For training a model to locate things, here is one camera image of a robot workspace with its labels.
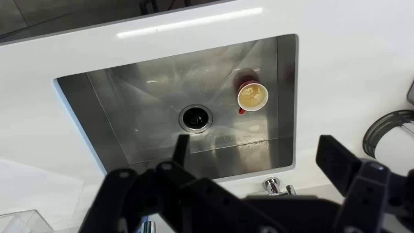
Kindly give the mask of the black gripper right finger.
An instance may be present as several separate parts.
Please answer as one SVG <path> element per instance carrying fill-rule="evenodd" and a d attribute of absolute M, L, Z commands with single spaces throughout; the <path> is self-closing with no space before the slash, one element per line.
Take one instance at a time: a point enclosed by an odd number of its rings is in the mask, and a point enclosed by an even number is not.
<path fill-rule="evenodd" d="M 414 229 L 414 172 L 394 173 L 372 159 L 362 159 L 331 135 L 320 135 L 315 163 L 344 197 L 333 220 L 341 233 L 381 233 L 389 214 Z"/>

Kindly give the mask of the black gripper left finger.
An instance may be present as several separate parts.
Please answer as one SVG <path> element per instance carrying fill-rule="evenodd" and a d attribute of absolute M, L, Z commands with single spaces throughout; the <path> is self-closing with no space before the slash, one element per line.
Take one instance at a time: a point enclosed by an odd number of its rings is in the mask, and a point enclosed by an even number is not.
<path fill-rule="evenodd" d="M 174 233 L 284 233 L 284 227 L 209 179 L 183 167 L 188 137 L 181 135 L 170 159 L 138 173 L 108 172 L 78 233 L 135 233 L 160 216 Z"/>

